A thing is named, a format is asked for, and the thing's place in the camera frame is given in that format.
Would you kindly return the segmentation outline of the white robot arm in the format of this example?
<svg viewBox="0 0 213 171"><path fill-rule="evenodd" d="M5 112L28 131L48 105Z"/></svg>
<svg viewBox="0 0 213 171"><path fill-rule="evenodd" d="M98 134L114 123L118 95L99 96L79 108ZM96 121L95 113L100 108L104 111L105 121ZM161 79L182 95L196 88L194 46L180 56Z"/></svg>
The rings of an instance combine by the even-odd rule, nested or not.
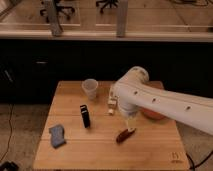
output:
<svg viewBox="0 0 213 171"><path fill-rule="evenodd" d="M114 84L118 109L125 118L143 107L213 135L213 99L147 85L148 72L134 66Z"/></svg>

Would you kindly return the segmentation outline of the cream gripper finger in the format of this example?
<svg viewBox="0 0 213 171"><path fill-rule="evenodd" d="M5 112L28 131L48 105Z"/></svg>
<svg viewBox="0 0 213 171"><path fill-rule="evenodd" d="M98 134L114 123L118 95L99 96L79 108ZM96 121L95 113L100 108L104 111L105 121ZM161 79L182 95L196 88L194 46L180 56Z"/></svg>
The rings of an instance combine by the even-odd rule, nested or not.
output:
<svg viewBox="0 0 213 171"><path fill-rule="evenodd" d="M136 130L136 121L134 117L128 117L126 119L127 130L133 132Z"/></svg>

